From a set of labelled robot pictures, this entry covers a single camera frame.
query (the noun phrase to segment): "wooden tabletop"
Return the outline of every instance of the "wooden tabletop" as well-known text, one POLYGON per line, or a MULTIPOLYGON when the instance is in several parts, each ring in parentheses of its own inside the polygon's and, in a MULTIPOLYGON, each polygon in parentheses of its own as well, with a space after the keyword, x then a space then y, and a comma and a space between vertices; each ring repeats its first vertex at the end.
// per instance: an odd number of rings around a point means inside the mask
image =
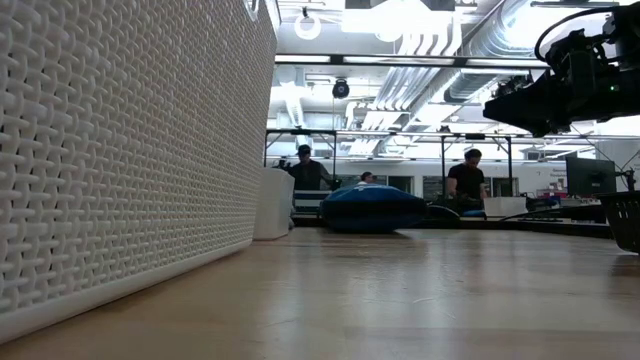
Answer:
POLYGON ((639 356, 640 257, 457 230, 296 229, 0 346, 3 360, 639 356))

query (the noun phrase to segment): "security camera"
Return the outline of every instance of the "security camera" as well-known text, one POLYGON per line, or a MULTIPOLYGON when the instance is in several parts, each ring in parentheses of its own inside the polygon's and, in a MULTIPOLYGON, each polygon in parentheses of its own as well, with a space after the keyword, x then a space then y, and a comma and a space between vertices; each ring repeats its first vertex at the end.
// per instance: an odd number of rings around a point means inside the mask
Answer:
POLYGON ((345 79, 337 79, 333 86, 333 97, 336 99, 344 99, 349 96, 349 84, 345 79))

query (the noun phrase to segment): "black basket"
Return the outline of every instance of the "black basket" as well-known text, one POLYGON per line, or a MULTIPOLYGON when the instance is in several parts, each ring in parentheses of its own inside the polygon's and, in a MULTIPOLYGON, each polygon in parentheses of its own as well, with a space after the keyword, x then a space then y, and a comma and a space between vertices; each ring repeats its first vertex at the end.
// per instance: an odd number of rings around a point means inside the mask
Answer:
POLYGON ((598 195, 620 249, 640 253, 640 191, 598 195))

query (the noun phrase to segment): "blue cushion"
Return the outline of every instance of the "blue cushion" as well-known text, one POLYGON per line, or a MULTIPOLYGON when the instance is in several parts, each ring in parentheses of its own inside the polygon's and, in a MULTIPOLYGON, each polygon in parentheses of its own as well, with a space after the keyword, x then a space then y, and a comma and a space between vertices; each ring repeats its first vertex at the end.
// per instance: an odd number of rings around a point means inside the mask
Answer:
POLYGON ((340 188, 320 205, 329 227, 344 232, 388 232, 420 222, 424 200, 391 186, 368 184, 340 188))

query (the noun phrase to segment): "woven pattern surface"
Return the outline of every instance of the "woven pattern surface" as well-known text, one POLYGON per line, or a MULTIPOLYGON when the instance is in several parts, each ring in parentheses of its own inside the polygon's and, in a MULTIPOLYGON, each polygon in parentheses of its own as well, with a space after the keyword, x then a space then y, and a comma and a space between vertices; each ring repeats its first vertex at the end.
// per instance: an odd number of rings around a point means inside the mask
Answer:
POLYGON ((0 1, 0 321, 251 239, 276 40, 243 1, 0 1))

